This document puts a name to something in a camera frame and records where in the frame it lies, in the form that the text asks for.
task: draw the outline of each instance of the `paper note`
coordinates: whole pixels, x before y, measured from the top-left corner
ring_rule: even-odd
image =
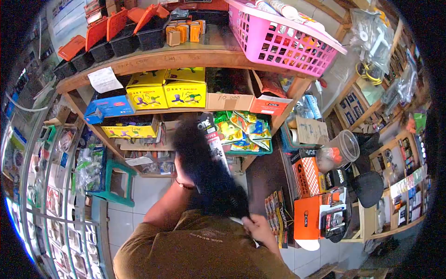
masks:
[[[92,72],[88,74],[88,79],[90,80],[91,86],[99,93],[124,88],[118,79],[116,79],[112,67]]]
[[[299,143],[325,144],[328,141],[327,125],[314,119],[296,117]]]

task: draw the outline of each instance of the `plastic tube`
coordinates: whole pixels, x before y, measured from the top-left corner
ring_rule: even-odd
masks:
[[[285,18],[290,20],[295,20],[299,18],[297,10],[295,7],[287,5],[280,0],[269,0],[269,5],[278,11]]]
[[[262,11],[264,11],[264,12],[268,12],[268,13],[271,13],[271,14],[273,14],[273,15],[280,16],[280,17],[281,17],[281,15],[278,14],[278,13],[276,12],[276,10],[273,9],[270,5],[268,5],[268,3],[265,2],[265,0],[257,0],[257,1],[256,1],[256,7],[257,7],[259,10],[262,10]]]
[[[299,15],[299,17],[294,19],[295,22],[312,27],[312,28],[316,29],[317,31],[325,32],[325,26],[322,23],[315,21],[311,17],[309,17],[301,12],[298,12],[297,14]]]

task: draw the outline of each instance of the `tape roll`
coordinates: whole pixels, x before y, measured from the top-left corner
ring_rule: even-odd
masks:
[[[295,145],[299,144],[297,142],[297,130],[296,129],[290,129],[291,132],[291,142]]]

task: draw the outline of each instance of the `plastic bag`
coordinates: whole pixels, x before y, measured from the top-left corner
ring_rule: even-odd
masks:
[[[359,52],[361,61],[371,62],[383,73],[389,73],[390,48],[393,42],[393,29],[381,20],[380,12],[368,12],[361,9],[351,9],[352,32],[354,37],[350,46]]]
[[[182,10],[180,8],[176,8],[170,12],[170,19],[175,20],[177,18],[185,18],[189,15],[189,10]]]
[[[406,56],[407,64],[398,82],[397,90],[401,96],[401,100],[406,103],[410,103],[412,100],[412,96],[415,94],[415,90],[417,88],[418,73],[417,67],[412,62],[412,57],[410,57],[409,54],[406,54]]]

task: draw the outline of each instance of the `white cable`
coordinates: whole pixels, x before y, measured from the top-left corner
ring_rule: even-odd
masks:
[[[39,15],[39,61],[40,61],[40,50],[42,48],[42,24]]]
[[[27,112],[39,112],[42,110],[45,110],[48,108],[48,106],[44,107],[44,108],[37,108],[37,109],[31,109],[31,108],[24,108],[21,105],[19,105],[18,103],[16,103],[8,94],[6,94],[6,97],[14,104],[16,105],[18,108],[25,110]]]

